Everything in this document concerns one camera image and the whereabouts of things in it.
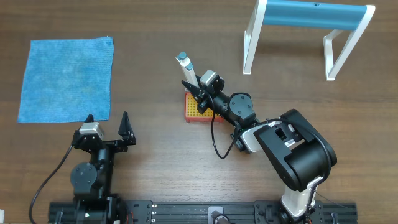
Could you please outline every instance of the blue panel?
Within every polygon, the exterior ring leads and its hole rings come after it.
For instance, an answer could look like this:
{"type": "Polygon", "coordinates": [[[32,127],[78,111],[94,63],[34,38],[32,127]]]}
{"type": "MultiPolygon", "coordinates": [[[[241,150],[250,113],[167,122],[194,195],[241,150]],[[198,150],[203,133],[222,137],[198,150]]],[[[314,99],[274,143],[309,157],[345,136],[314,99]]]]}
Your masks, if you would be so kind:
{"type": "Polygon", "coordinates": [[[263,24],[355,30],[366,6],[268,0],[263,24]]]}

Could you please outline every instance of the wood surface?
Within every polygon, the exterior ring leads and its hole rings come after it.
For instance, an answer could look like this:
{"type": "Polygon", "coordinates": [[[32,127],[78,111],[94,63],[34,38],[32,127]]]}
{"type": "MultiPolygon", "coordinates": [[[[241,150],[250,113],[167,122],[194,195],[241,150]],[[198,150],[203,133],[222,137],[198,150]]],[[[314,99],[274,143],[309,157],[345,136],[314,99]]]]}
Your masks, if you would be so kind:
{"type": "MultiPolygon", "coordinates": [[[[116,155],[113,192],[155,202],[278,200],[284,184],[264,153],[234,148],[217,158],[210,123],[186,123],[185,90],[174,59],[186,51],[198,75],[212,69],[225,92],[252,96],[257,117],[298,109],[333,146],[338,163],[318,191],[356,202],[360,223],[396,223],[398,210],[398,1],[375,15],[336,81],[325,81],[323,36],[329,30],[264,26],[252,67],[242,75],[243,32],[255,0],[3,0],[0,2],[0,208],[5,221],[27,223],[30,201],[57,166],[81,123],[17,124],[30,41],[114,39],[111,117],[117,138],[129,113],[137,145],[116,155]]],[[[334,41],[335,55],[347,34],[334,41]]],[[[232,127],[215,124],[225,152],[232,127]]],[[[89,155],[73,150],[34,207],[47,221],[49,202],[71,201],[70,172],[89,155]]]]}

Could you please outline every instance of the blue cloth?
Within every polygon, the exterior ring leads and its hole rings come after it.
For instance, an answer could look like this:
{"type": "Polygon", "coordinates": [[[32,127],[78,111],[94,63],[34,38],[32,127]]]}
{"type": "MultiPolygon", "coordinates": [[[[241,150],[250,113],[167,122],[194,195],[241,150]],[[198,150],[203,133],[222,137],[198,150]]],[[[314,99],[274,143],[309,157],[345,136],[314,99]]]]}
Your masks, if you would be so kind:
{"type": "Polygon", "coordinates": [[[18,123],[108,120],[113,39],[32,40],[18,123]]]}

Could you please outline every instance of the white bracket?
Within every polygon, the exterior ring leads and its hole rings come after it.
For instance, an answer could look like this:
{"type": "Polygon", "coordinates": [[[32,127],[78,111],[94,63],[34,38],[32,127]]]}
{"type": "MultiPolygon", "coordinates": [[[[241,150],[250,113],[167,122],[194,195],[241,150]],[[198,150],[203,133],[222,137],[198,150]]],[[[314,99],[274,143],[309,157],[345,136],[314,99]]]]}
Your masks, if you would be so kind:
{"type": "Polygon", "coordinates": [[[256,53],[262,22],[266,14],[267,0],[257,0],[251,14],[248,28],[244,31],[243,75],[250,75],[254,54],[256,53]]]}
{"type": "Polygon", "coordinates": [[[323,46],[325,48],[325,75],[326,80],[334,81],[337,73],[340,71],[344,62],[349,56],[349,53],[353,50],[357,41],[365,31],[365,28],[368,26],[372,16],[374,14],[375,7],[374,6],[366,6],[366,12],[361,22],[359,22],[356,30],[352,31],[349,34],[348,40],[343,47],[340,55],[338,56],[336,63],[333,63],[333,48],[331,41],[337,37],[339,34],[343,32],[343,30],[333,30],[323,38],[323,46]]]}

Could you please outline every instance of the blue and white rack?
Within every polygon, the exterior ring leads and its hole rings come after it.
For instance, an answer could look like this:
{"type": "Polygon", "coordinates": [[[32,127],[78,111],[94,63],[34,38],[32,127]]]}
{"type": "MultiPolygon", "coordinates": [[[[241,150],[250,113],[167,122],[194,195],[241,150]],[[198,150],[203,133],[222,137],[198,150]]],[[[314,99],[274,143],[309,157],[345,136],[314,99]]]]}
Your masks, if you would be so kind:
{"type": "Polygon", "coordinates": [[[250,75],[262,25],[333,29],[323,38],[326,80],[334,80],[349,53],[371,20],[374,6],[350,6],[284,0],[257,0],[244,32],[243,74],[250,75]],[[336,62],[331,41],[344,30],[350,32],[336,62]]]}

